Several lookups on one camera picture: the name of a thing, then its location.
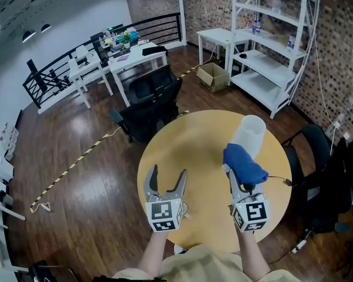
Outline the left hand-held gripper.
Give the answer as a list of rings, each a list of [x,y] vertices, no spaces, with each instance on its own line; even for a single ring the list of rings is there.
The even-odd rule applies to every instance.
[[[178,230],[183,214],[183,195],[188,172],[184,169],[175,187],[166,191],[166,196],[159,196],[158,165],[153,165],[144,180],[145,210],[153,232]]]

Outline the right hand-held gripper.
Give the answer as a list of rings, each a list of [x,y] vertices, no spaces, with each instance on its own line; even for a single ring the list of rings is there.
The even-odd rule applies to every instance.
[[[262,229],[270,220],[269,201],[265,198],[263,187],[255,186],[252,193],[242,191],[235,172],[226,164],[222,165],[229,178],[232,194],[231,215],[240,232],[253,232]]]

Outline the blue cloth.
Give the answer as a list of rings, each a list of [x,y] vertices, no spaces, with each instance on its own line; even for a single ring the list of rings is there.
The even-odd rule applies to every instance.
[[[226,172],[233,170],[240,184],[261,184],[266,182],[269,176],[241,145],[235,143],[227,144],[224,149],[223,165]]]

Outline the person's left forearm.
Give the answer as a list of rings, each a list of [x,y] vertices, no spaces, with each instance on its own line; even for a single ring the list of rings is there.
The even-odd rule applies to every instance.
[[[152,278],[160,275],[167,237],[167,231],[152,233],[138,264],[138,268]]]

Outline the person's right forearm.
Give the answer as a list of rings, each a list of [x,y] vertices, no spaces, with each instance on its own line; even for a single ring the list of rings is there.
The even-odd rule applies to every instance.
[[[243,272],[252,281],[259,281],[267,275],[271,269],[259,249],[253,232],[240,232],[238,229],[236,229],[236,231]]]

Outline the round wooden table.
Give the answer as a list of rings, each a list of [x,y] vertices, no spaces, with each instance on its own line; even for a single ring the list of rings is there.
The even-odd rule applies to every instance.
[[[139,163],[139,199],[145,203],[144,180],[158,168],[158,190],[174,188],[180,173],[188,172],[184,201],[188,218],[169,240],[184,248],[204,244],[229,253],[238,251],[238,238],[229,213],[232,196],[222,168],[223,151],[242,121],[225,110],[203,110],[183,115],[163,127],[148,143]]]

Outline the white shade table lamp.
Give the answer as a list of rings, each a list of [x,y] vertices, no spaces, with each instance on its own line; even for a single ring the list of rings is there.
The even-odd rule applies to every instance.
[[[244,116],[230,143],[242,146],[255,159],[260,153],[266,130],[266,124],[260,117]]]

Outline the black mesh office chair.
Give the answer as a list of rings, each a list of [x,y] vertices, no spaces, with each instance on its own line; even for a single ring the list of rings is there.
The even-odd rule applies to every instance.
[[[179,115],[177,95],[182,79],[177,79],[169,65],[145,73],[129,84],[130,105],[122,111],[112,109],[112,120],[131,142],[149,143],[163,126]]]
[[[297,188],[297,202],[304,237],[349,230],[339,215],[350,211],[353,202],[353,140],[339,141],[325,168]]]

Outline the person's beige clothing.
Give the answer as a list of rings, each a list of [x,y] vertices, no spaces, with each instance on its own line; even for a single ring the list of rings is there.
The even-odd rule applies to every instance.
[[[154,279],[138,268],[126,268],[112,278]],[[166,258],[162,262],[160,279],[167,282],[253,282],[242,271],[241,257],[215,251],[203,245],[184,254]],[[269,272],[258,282],[301,282],[286,270]]]

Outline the long yellow-black floor tape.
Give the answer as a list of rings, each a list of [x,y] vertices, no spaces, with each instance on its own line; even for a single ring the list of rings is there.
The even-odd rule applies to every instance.
[[[79,158],[76,159],[66,170],[64,170],[49,186],[47,186],[41,194],[32,202],[29,209],[31,214],[34,214],[40,205],[45,207],[46,203],[40,203],[41,199],[58,183],[65,177],[81,160],[83,160],[88,154],[90,154],[97,146],[99,146],[105,139],[112,137],[120,127],[111,134],[105,134],[99,140],[97,140],[89,149],[87,149]]]

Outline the black waist pack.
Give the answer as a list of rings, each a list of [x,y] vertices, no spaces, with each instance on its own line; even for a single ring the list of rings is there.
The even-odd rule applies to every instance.
[[[166,280],[155,278],[155,279],[128,279],[128,278],[109,278],[106,276],[94,277],[92,282],[167,282]]]

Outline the open cardboard box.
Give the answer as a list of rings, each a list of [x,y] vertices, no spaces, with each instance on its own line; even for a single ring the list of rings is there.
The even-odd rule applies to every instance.
[[[227,87],[229,83],[229,74],[215,63],[207,63],[198,68],[197,77],[201,84],[211,92],[217,92]]]

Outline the white shelf unit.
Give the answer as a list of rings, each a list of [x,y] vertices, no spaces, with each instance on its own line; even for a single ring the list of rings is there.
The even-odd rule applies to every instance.
[[[291,103],[314,43],[320,0],[282,0],[281,13],[272,11],[272,0],[232,0],[229,68],[240,63],[240,73],[230,82],[262,103],[274,117]],[[259,36],[252,33],[261,21]],[[291,33],[296,47],[287,48]],[[246,59],[239,55],[245,53]]]

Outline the short yellow-black floor tape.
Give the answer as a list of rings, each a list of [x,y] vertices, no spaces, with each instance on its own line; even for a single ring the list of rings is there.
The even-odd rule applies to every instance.
[[[191,69],[187,70],[186,72],[184,72],[180,77],[177,78],[177,80],[182,79],[183,77],[185,77],[186,75],[188,75],[189,73],[193,72],[195,69],[198,69],[200,67],[200,65],[194,66]]]

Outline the long white desk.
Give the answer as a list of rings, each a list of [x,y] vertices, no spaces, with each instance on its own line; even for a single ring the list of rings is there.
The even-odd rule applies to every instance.
[[[138,45],[134,46],[131,48],[130,53],[128,53],[128,57],[124,61],[118,61],[119,58],[115,58],[112,62],[109,62],[109,70],[112,73],[112,76],[114,77],[114,81],[116,83],[116,86],[118,87],[118,90],[122,96],[122,99],[128,107],[130,105],[129,100],[126,96],[123,84],[121,79],[119,78],[119,74],[121,72],[127,71],[129,69],[132,69],[133,67],[143,64],[145,62],[151,62],[152,69],[157,69],[158,65],[156,60],[158,58],[162,59],[162,64],[167,65],[167,58],[166,58],[166,52],[165,51],[160,51],[156,53],[151,53],[147,56],[144,56],[142,54],[143,49],[146,48],[164,48],[164,46],[158,46],[154,44],[153,42],[149,42],[143,45]]]

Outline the black bag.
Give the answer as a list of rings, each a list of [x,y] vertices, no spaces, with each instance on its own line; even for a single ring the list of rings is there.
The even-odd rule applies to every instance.
[[[148,56],[154,53],[161,53],[164,52],[166,55],[168,54],[168,50],[164,46],[154,46],[149,48],[144,48],[142,50],[143,56]]]

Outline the small white desk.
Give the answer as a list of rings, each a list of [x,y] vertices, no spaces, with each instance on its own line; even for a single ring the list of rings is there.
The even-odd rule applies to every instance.
[[[88,63],[87,65],[78,65],[75,59],[69,60],[69,80],[75,86],[75,89],[82,98],[84,104],[86,104],[87,108],[90,109],[91,105],[82,91],[82,88],[88,83],[101,77],[109,94],[112,96],[114,93],[105,76],[104,70],[101,66],[101,60],[97,53],[92,51],[87,54],[86,61]]]

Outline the black metal railing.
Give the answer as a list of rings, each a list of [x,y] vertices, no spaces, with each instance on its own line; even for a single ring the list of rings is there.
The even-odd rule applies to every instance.
[[[125,30],[128,32],[137,31],[139,39],[149,40],[157,45],[182,43],[180,12],[155,16],[129,25],[120,24],[108,28],[110,35],[118,43],[121,38],[120,34]],[[90,40],[84,42],[83,45],[89,52],[93,51],[98,54],[101,64],[106,69],[108,67],[109,48],[100,42],[103,38],[104,32],[99,32],[91,36]],[[70,86],[68,61],[72,58],[76,58],[76,47],[65,52],[42,69],[37,69],[33,60],[27,62],[30,74],[23,83],[23,87],[37,108],[45,106],[46,101]]]

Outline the white desktop device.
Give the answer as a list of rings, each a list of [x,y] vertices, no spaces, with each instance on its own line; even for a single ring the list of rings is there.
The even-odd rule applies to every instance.
[[[76,63],[78,66],[82,64],[85,64],[85,65],[87,64],[87,58],[86,58],[87,54],[88,54],[88,50],[84,45],[81,45],[76,48]]]

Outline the white wall socket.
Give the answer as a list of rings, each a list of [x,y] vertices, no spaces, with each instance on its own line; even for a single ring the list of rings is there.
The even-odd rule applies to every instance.
[[[332,131],[332,137],[331,140],[334,141],[335,140],[335,136],[340,134],[344,137],[345,140],[350,140],[351,136],[347,131],[343,131],[341,124],[339,123],[339,121],[334,121],[332,123],[333,125],[333,131]]]

